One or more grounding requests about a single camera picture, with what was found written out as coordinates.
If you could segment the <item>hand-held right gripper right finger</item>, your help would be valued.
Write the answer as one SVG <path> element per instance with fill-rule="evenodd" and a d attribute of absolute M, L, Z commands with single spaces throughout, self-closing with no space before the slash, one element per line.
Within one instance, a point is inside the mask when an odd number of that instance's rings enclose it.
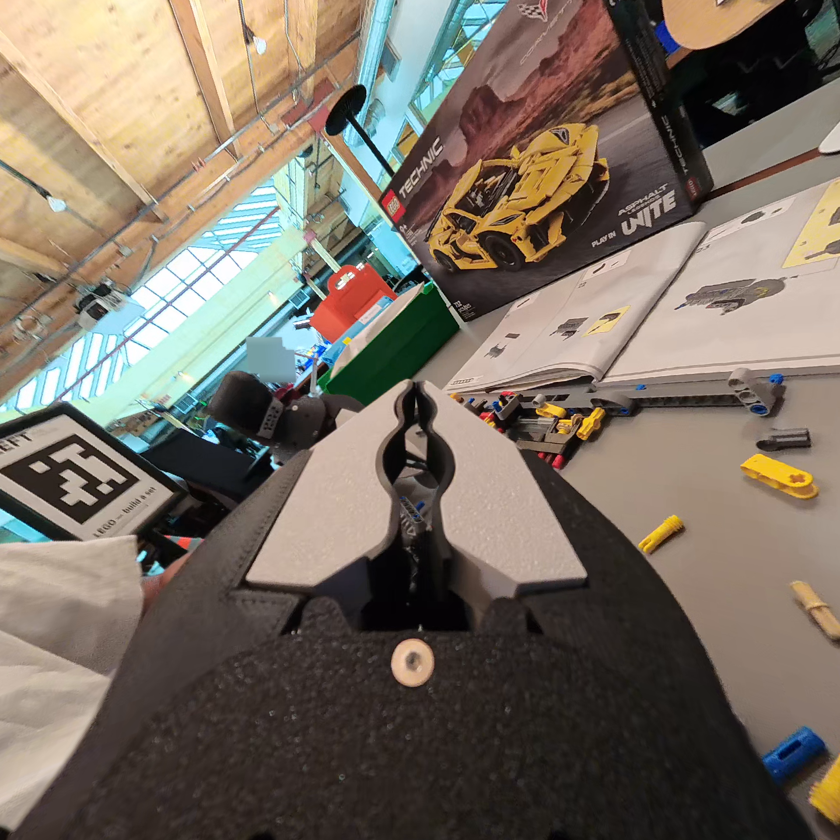
<path fill-rule="evenodd" d="M 431 522 L 444 588 L 472 617 L 501 598 L 582 587 L 587 573 L 523 453 L 429 382 L 418 422 L 437 482 Z"/>

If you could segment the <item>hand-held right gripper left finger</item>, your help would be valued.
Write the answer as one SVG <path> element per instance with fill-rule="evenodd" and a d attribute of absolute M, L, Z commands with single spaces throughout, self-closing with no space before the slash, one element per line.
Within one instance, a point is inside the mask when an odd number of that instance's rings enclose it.
<path fill-rule="evenodd" d="M 398 382 L 314 445 L 245 574 L 245 608 L 277 617 L 332 599 L 351 624 L 414 624 L 400 494 L 415 384 Z"/>

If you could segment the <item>person's left forearm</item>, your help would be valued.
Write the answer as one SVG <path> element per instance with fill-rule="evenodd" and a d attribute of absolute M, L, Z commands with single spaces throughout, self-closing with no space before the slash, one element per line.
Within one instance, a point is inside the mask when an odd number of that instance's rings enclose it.
<path fill-rule="evenodd" d="M 145 615 L 163 589 L 175 578 L 183 565 L 189 561 L 191 554 L 185 554 L 170 564 L 161 574 L 144 576 L 141 579 L 143 592 L 142 615 Z"/>

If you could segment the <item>lego engine subassembly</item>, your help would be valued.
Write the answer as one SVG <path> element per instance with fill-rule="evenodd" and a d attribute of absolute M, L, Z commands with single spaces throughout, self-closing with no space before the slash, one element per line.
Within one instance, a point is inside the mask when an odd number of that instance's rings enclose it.
<path fill-rule="evenodd" d="M 414 546 L 431 529 L 429 518 L 434 496 L 434 492 L 420 496 L 399 496 L 400 529 L 404 548 Z"/>

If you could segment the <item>yellow lego pin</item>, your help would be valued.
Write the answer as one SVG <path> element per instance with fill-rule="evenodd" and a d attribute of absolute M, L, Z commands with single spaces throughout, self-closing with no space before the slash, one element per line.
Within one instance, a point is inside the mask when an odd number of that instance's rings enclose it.
<path fill-rule="evenodd" d="M 685 523 L 676 515 L 669 516 L 637 545 L 645 554 L 656 551 L 663 543 L 685 530 Z"/>

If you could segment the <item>lego instruction booklet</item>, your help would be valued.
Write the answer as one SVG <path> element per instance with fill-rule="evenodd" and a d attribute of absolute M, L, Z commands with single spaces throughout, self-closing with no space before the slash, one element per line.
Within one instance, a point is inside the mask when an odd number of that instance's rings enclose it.
<path fill-rule="evenodd" d="M 514 301 L 448 392 L 838 372 L 838 180 L 684 223 Z"/>

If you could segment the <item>yellow lego connector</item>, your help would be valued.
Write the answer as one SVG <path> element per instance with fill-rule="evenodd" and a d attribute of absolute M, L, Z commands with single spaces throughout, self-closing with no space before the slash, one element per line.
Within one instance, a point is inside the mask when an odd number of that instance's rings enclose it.
<path fill-rule="evenodd" d="M 740 470 L 746 477 L 793 498 L 811 500 L 819 494 L 811 473 L 767 455 L 751 456 L 741 463 Z"/>

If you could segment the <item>yellow car lego set box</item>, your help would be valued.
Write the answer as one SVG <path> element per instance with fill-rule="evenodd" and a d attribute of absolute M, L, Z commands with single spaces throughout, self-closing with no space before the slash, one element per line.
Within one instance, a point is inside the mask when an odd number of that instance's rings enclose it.
<path fill-rule="evenodd" d="M 712 187 L 644 2 L 508 2 L 380 205 L 467 322 Z"/>

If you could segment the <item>pile of small lego pins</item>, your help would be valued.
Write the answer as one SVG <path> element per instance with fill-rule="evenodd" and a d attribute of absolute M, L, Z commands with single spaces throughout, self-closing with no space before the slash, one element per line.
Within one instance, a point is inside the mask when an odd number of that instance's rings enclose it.
<path fill-rule="evenodd" d="M 762 757 L 786 798 L 816 828 L 838 837 L 839 757 L 811 728 L 801 727 Z"/>

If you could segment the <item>green plastic bin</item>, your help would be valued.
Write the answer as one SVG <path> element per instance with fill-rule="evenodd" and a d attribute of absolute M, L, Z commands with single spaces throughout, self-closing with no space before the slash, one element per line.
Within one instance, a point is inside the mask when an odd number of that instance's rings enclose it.
<path fill-rule="evenodd" d="M 413 378 L 457 333 L 459 324 L 437 286 L 423 286 L 422 294 L 340 373 L 319 378 L 324 394 L 369 405 L 398 382 Z"/>

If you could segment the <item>orange-red bag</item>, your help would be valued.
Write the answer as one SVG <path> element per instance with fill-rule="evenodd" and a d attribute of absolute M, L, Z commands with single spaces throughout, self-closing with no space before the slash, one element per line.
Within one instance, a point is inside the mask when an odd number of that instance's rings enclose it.
<path fill-rule="evenodd" d="M 394 290 L 364 262 L 340 267 L 328 281 L 328 295 L 310 318 L 310 328 L 334 343 L 381 299 L 393 301 Z"/>

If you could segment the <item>framed black white marker sign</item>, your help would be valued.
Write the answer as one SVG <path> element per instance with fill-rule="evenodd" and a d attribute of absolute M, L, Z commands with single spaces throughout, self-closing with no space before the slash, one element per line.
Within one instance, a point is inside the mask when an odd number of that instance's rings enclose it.
<path fill-rule="evenodd" d="M 2 423 L 2 525 L 15 519 L 54 541 L 135 536 L 187 496 L 66 402 Z"/>

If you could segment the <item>white ceiling device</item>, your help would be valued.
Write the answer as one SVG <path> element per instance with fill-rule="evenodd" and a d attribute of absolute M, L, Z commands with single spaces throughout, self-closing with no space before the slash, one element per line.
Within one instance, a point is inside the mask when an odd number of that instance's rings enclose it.
<path fill-rule="evenodd" d="M 112 280 L 104 280 L 83 293 L 75 303 L 77 325 L 91 331 L 109 314 L 121 310 L 130 296 Z"/>

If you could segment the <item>black disc ceiling fixture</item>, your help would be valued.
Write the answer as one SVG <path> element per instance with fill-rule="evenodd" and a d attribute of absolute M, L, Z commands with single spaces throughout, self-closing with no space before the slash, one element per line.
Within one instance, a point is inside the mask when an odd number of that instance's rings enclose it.
<path fill-rule="evenodd" d="M 381 164 L 385 173 L 389 176 L 394 176 L 393 168 L 375 146 L 371 136 L 364 129 L 360 121 L 361 112 L 367 99 L 367 93 L 367 88 L 362 84 L 355 84 L 347 90 L 330 110 L 324 129 L 328 136 L 337 137 L 347 127 L 351 126 L 366 147 L 373 153 L 375 159 Z"/>

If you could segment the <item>printed instruction board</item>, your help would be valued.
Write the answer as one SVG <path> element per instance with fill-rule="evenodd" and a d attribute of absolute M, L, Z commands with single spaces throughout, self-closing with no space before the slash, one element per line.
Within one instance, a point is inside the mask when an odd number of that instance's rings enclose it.
<path fill-rule="evenodd" d="M 673 40 L 688 50 L 709 49 L 742 34 L 782 1 L 663 1 Z"/>

